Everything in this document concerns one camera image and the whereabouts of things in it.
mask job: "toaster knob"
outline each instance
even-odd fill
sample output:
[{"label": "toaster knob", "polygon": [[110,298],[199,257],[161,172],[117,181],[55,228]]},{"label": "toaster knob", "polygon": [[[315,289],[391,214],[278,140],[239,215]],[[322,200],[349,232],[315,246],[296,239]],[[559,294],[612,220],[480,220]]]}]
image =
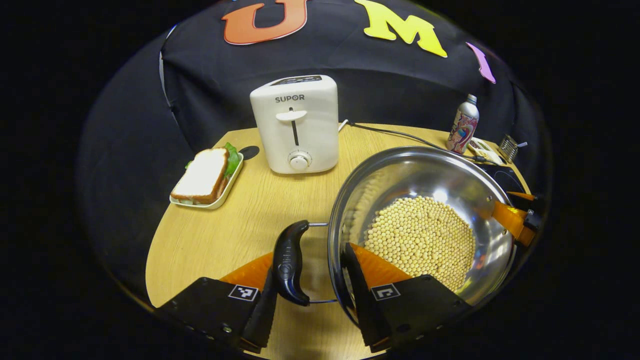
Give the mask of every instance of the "toaster knob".
[{"label": "toaster knob", "polygon": [[305,170],[309,166],[309,159],[299,152],[289,158],[289,165],[295,170]]}]

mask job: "sandwich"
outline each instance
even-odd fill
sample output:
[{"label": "sandwich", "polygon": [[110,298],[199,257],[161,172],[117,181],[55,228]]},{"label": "sandwich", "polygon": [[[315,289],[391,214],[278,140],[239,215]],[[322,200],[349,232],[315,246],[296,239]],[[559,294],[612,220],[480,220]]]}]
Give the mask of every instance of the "sandwich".
[{"label": "sandwich", "polygon": [[225,191],[238,164],[240,157],[230,143],[200,151],[185,166],[171,196],[183,204],[212,204]]}]

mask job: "lettuce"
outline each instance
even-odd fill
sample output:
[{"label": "lettuce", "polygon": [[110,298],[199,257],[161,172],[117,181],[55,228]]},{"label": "lettuce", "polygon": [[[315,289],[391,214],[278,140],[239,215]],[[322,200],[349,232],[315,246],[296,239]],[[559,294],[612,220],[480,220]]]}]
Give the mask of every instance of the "lettuce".
[{"label": "lettuce", "polygon": [[238,151],[233,145],[227,143],[225,145],[227,150],[229,151],[229,157],[227,158],[227,171],[225,171],[225,177],[231,177],[233,173],[238,168],[238,164],[240,164],[240,157],[238,156]]}]

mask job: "orange letter u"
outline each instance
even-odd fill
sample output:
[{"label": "orange letter u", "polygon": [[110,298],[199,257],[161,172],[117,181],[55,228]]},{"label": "orange letter u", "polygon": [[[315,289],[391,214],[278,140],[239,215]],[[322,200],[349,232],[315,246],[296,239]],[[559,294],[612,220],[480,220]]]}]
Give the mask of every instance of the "orange letter u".
[{"label": "orange letter u", "polygon": [[234,45],[249,45],[291,35],[307,23],[307,0],[275,0],[284,4],[284,20],[268,28],[255,27],[255,12],[264,4],[245,6],[222,17],[225,20],[225,41]]}]

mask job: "bread slice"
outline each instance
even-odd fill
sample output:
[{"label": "bread slice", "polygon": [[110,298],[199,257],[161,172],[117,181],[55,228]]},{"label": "bread slice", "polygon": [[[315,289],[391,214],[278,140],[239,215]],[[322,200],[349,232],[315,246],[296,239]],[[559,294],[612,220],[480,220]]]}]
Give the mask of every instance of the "bread slice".
[{"label": "bread slice", "polygon": [[226,183],[228,157],[229,151],[224,147],[200,151],[173,188],[171,196],[193,204],[211,204],[218,200]]}]

